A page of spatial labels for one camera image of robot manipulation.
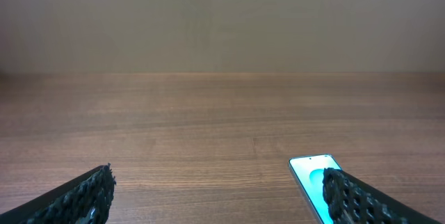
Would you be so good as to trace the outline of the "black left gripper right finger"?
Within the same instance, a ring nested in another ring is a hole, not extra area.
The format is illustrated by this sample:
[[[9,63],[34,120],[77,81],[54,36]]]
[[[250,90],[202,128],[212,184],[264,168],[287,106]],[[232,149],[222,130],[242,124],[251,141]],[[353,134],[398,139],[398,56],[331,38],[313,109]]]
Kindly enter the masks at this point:
[[[323,171],[323,199],[336,224],[440,224],[340,169]]]

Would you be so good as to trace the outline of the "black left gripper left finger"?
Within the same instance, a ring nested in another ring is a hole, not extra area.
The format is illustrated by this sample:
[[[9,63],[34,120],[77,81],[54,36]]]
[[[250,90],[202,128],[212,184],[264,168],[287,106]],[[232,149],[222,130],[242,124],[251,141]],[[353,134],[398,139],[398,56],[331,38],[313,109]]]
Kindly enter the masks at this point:
[[[2,223],[106,223],[116,185],[111,165],[92,170],[1,215]]]

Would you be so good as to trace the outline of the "Galaxy smartphone with teal screen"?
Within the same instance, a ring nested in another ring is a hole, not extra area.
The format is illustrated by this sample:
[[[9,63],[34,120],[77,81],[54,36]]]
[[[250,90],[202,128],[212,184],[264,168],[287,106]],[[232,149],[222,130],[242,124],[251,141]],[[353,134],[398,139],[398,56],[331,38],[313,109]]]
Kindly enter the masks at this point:
[[[341,170],[331,154],[317,154],[289,159],[289,169],[318,223],[333,224],[323,198],[323,178],[326,168]]]

